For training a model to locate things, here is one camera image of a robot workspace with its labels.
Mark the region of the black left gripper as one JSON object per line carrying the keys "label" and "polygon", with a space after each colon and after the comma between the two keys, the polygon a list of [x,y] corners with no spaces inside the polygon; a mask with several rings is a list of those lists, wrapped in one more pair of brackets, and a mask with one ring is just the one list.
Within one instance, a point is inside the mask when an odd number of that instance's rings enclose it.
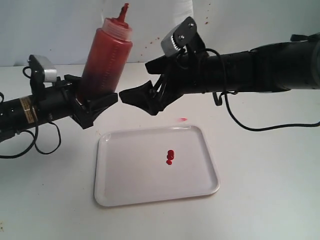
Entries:
{"label": "black left gripper", "polygon": [[71,74],[60,76],[53,84],[55,89],[62,94],[63,103],[69,109],[69,116],[83,129],[94,125],[93,118],[97,118],[102,112],[118,102],[116,92],[99,95],[92,99],[85,99],[78,93],[78,87],[82,78]]}

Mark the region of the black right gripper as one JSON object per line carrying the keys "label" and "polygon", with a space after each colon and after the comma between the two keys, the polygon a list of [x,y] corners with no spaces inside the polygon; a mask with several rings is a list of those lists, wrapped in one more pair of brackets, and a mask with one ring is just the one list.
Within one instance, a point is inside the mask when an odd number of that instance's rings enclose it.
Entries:
{"label": "black right gripper", "polygon": [[160,75],[153,85],[146,83],[119,92],[124,104],[155,116],[185,94],[215,91],[215,57],[207,53],[161,56],[145,63],[150,75]]}

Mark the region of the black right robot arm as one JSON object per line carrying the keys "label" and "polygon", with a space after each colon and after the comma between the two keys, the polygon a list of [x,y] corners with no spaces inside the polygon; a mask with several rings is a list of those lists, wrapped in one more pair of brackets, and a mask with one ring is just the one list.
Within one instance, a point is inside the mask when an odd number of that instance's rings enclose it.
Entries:
{"label": "black right robot arm", "polygon": [[222,104],[224,94],[279,93],[317,90],[320,87],[320,36],[291,36],[289,42],[273,43],[249,51],[209,55],[208,49],[191,48],[145,64],[147,72],[159,75],[119,93],[121,101],[152,116],[185,94],[212,93]]}

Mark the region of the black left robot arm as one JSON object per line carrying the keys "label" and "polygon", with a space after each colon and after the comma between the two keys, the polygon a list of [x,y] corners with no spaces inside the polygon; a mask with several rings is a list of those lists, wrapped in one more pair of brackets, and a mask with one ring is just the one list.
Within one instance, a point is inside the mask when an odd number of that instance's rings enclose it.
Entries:
{"label": "black left robot arm", "polygon": [[0,140],[5,141],[24,130],[66,117],[71,117],[82,129],[94,125],[96,118],[118,102],[118,94],[111,92],[80,103],[76,90],[81,81],[78,76],[66,74],[57,78],[50,87],[40,92],[0,104]]}

